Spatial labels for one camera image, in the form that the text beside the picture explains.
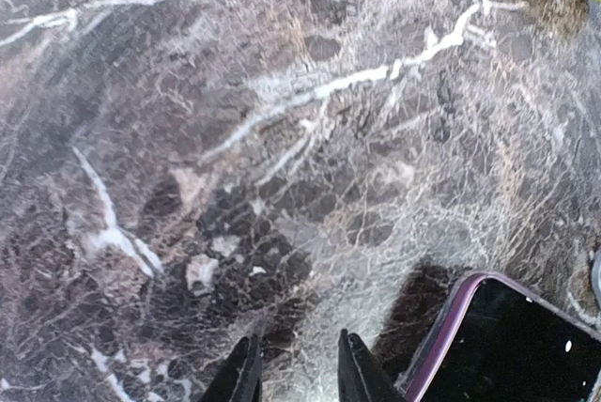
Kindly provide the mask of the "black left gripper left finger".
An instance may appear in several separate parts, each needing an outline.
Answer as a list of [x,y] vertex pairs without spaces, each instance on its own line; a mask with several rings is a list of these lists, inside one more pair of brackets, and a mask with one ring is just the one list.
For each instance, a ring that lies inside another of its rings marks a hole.
[[234,346],[200,402],[259,402],[262,398],[262,351],[258,335]]

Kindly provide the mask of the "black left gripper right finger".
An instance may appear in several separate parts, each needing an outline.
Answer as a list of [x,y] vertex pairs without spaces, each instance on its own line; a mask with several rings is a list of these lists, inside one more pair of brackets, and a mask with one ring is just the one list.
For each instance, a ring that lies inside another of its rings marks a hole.
[[340,331],[338,339],[337,380],[341,402],[404,400],[363,340],[347,329]]

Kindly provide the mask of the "purple-edged black phone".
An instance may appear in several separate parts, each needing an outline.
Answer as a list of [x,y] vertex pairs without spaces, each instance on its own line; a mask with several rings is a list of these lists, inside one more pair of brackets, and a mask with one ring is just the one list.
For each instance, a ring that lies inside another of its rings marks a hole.
[[407,401],[597,401],[600,335],[496,272],[453,287],[403,378]]

